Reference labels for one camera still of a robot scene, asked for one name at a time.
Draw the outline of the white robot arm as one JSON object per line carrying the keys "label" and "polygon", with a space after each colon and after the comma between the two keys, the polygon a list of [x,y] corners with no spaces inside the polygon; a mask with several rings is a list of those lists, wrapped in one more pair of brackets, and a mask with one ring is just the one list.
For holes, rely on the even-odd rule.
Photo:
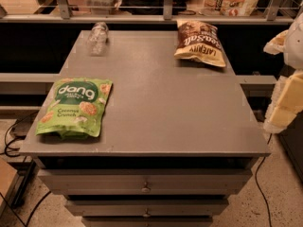
{"label": "white robot arm", "polygon": [[263,51],[273,55],[282,53],[284,63],[294,69],[292,75],[278,78],[265,114],[263,128],[280,133],[303,111],[303,14],[268,42]]}

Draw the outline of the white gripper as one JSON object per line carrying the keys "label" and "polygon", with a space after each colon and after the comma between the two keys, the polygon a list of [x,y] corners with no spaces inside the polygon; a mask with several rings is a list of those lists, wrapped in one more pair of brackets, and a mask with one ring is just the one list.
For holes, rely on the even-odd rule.
{"label": "white gripper", "polygon": [[[285,50],[289,30],[278,33],[263,51],[277,55]],[[303,111],[303,72],[295,72],[288,78],[281,76],[275,84],[263,128],[269,133],[280,133]]]}

